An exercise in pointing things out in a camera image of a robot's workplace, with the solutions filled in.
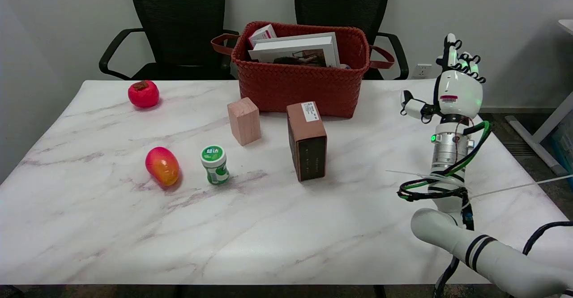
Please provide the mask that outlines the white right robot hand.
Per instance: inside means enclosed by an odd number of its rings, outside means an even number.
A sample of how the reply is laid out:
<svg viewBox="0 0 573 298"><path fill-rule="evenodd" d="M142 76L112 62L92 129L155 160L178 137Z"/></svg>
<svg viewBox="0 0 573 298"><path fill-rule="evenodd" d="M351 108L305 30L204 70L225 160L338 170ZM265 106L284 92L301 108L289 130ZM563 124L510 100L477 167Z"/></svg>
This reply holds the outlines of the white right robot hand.
<svg viewBox="0 0 573 298"><path fill-rule="evenodd" d="M483 102L483 84L486 78L479 73L479 55L462 52L462 41L453 33L444 38L443 54L436 59L442 67L436 78L431 103L414 98L404 90L401 94L401 115L410 116L428 124L438 116L440 123L462 123L473 120Z"/></svg>

